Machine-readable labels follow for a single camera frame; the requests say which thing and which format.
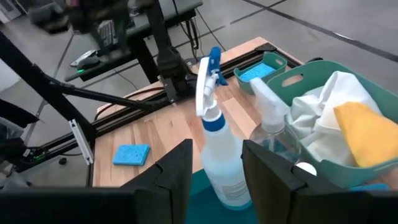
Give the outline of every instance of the wooden table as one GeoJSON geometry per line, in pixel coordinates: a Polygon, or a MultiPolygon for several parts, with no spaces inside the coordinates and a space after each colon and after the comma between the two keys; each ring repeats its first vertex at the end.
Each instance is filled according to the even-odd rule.
{"type": "MultiPolygon", "coordinates": [[[[221,63],[250,52],[265,43],[267,43],[266,40],[257,37],[234,47],[222,54],[221,63]]],[[[235,77],[229,78],[228,83],[228,86],[216,89],[215,98],[232,132],[243,139],[248,139],[253,129],[261,122],[261,116],[254,107],[254,97],[239,89],[235,77]]],[[[162,84],[157,82],[139,91],[160,86],[162,84]]],[[[145,93],[132,99],[141,100],[154,93],[156,92],[145,93]]],[[[109,115],[121,108],[123,106],[110,107],[102,116],[109,115]]],[[[193,139],[193,172],[201,170],[200,150],[203,148],[205,140],[201,120],[196,116],[194,98],[179,102],[176,106],[167,106],[98,138],[95,144],[93,186],[119,187],[125,184],[144,172],[184,139],[193,139]],[[145,165],[142,167],[114,166],[112,164],[113,156],[121,144],[149,144],[151,150],[145,165]]],[[[392,175],[398,177],[398,169],[392,172],[392,175]]],[[[385,181],[390,181],[390,185],[398,189],[398,178],[391,177],[385,181]]]]}

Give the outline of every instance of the desk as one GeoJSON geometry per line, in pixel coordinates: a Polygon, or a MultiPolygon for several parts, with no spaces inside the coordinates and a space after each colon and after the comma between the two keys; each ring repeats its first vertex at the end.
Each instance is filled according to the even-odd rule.
{"type": "MultiPolygon", "coordinates": [[[[159,0],[159,2],[162,7],[167,28],[195,17],[195,9],[203,4],[201,0],[175,0],[178,13],[180,14],[180,17],[177,17],[172,0],[159,0]]],[[[157,82],[157,76],[159,74],[156,69],[156,63],[144,41],[144,38],[152,35],[146,13],[142,13],[134,17],[134,23],[136,26],[126,31],[126,34],[129,37],[128,42],[131,46],[131,53],[129,55],[121,56],[116,53],[116,55],[113,55],[114,60],[110,62],[107,61],[108,59],[106,59],[106,57],[102,57],[101,61],[103,62],[101,62],[97,67],[87,69],[81,73],[77,73],[75,68],[70,68],[65,75],[65,81],[70,82],[76,78],[81,78],[83,81],[87,81],[111,69],[124,65],[131,60],[138,59],[148,80],[151,83],[157,82]]]]}
{"type": "MultiPolygon", "coordinates": [[[[252,39],[224,52],[221,56],[221,63],[250,52],[255,47],[265,43],[267,41],[261,37],[252,39]]],[[[228,83],[228,86],[221,86],[216,89],[215,98],[225,118],[228,120],[232,132],[243,139],[248,139],[253,129],[261,122],[261,115],[254,107],[254,97],[245,94],[239,89],[235,77],[229,78],[228,83]]],[[[157,82],[141,90],[159,86],[162,85],[157,82]]],[[[145,93],[134,99],[141,100],[153,94],[145,93]]],[[[102,116],[111,114],[121,108],[123,107],[111,107],[102,116]]],[[[194,98],[179,102],[176,106],[167,106],[133,121],[129,125],[97,138],[95,144],[93,186],[119,187],[125,184],[144,172],[154,162],[186,138],[193,139],[193,172],[199,171],[202,169],[200,149],[203,148],[205,139],[201,120],[196,116],[194,98]],[[112,164],[113,156],[121,144],[149,144],[151,150],[145,166],[114,166],[112,164]]],[[[398,169],[391,172],[390,175],[390,177],[383,177],[383,181],[388,182],[391,187],[398,189],[398,169]]]]}

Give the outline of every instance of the gray floor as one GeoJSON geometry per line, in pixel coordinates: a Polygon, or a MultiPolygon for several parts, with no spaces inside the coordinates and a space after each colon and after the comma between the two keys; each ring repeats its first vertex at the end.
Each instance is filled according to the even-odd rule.
{"type": "MultiPolygon", "coordinates": [[[[204,0],[199,8],[205,22],[215,37],[226,49],[233,48],[252,38],[261,36],[278,47],[288,51],[302,61],[314,57],[335,60],[362,73],[383,87],[398,93],[398,63],[353,44],[338,40],[291,19],[286,19],[264,8],[277,0],[204,0]]],[[[398,54],[398,2],[395,0],[287,0],[273,9],[307,21],[343,36],[358,40],[366,45],[398,54]]],[[[212,46],[219,45],[210,34],[205,22],[196,18],[202,49],[208,53],[212,46]]],[[[38,64],[44,72],[63,81],[68,64],[85,51],[94,48],[90,40],[83,36],[66,33],[48,36],[37,31],[26,18],[13,21],[1,30],[20,48],[20,50],[38,64]]],[[[169,29],[174,45],[181,45],[188,39],[180,27],[169,29]]],[[[157,53],[154,40],[147,40],[152,54],[157,53]]],[[[188,44],[178,47],[184,58],[192,57],[188,44]]],[[[116,70],[136,63],[132,61],[116,70]]],[[[88,82],[75,80],[71,83],[89,90],[124,96],[136,88],[149,84],[140,66],[132,67],[120,74],[111,75],[109,71],[88,82]]],[[[42,99],[24,82],[19,82],[0,93],[0,98],[21,106],[36,114],[42,99]]],[[[86,116],[93,120],[101,102],[84,100],[72,96],[68,99],[86,116]]],[[[36,146],[69,132],[67,122],[49,105],[40,110],[40,119],[27,142],[36,146]]],[[[54,162],[39,169],[30,176],[36,185],[83,185],[86,177],[86,165],[81,157],[69,157],[66,166],[54,162]]]]}

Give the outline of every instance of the metal bracket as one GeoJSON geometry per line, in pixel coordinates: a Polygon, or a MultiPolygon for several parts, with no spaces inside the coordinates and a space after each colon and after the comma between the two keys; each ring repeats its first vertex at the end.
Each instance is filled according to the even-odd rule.
{"type": "Polygon", "coordinates": [[[90,149],[90,145],[87,142],[83,131],[80,128],[80,125],[76,122],[76,120],[69,121],[70,128],[72,129],[72,133],[75,136],[76,142],[85,158],[87,165],[94,163],[93,151],[90,149]]]}
{"type": "Polygon", "coordinates": [[[178,96],[177,96],[177,91],[175,91],[172,79],[171,78],[164,79],[162,78],[162,76],[160,76],[160,78],[162,79],[164,91],[167,94],[167,98],[169,99],[170,103],[175,103],[178,100],[178,96]]]}
{"type": "Polygon", "coordinates": [[[270,43],[266,43],[266,44],[256,47],[254,50],[256,52],[273,52],[273,51],[277,50],[277,48],[270,43]]]}

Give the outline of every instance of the teal plastic basket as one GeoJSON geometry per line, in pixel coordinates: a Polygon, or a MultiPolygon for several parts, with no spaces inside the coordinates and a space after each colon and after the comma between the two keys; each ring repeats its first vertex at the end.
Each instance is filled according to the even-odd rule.
{"type": "MultiPolygon", "coordinates": [[[[377,103],[383,115],[398,123],[397,95],[336,62],[326,60],[310,62],[271,78],[267,84],[286,104],[292,106],[293,98],[302,96],[309,90],[325,85],[326,81],[335,71],[356,75],[356,78],[377,103]],[[284,86],[283,83],[285,80],[296,75],[302,75],[302,80],[284,86]]],[[[342,188],[363,184],[398,166],[398,158],[367,168],[342,166],[327,159],[319,162],[312,157],[308,149],[303,145],[302,157],[311,163],[317,169],[318,173],[324,175],[330,182],[342,188]]]]}
{"type": "Polygon", "coordinates": [[[285,72],[286,65],[287,65],[286,59],[284,59],[282,56],[277,55],[272,52],[266,52],[266,53],[264,53],[264,56],[262,57],[262,60],[260,62],[255,63],[254,65],[251,65],[250,67],[245,68],[244,70],[235,68],[234,74],[236,76],[236,79],[238,80],[239,87],[243,91],[245,91],[246,93],[248,93],[250,95],[254,94],[254,92],[251,88],[250,82],[246,82],[246,81],[242,80],[241,75],[262,63],[275,69],[275,71],[273,71],[272,73],[270,73],[270,74],[266,75],[264,78],[262,78],[262,81],[264,81],[264,82],[268,82],[268,80],[270,80],[272,77],[275,77],[276,75],[279,75],[279,74],[285,72]]]}

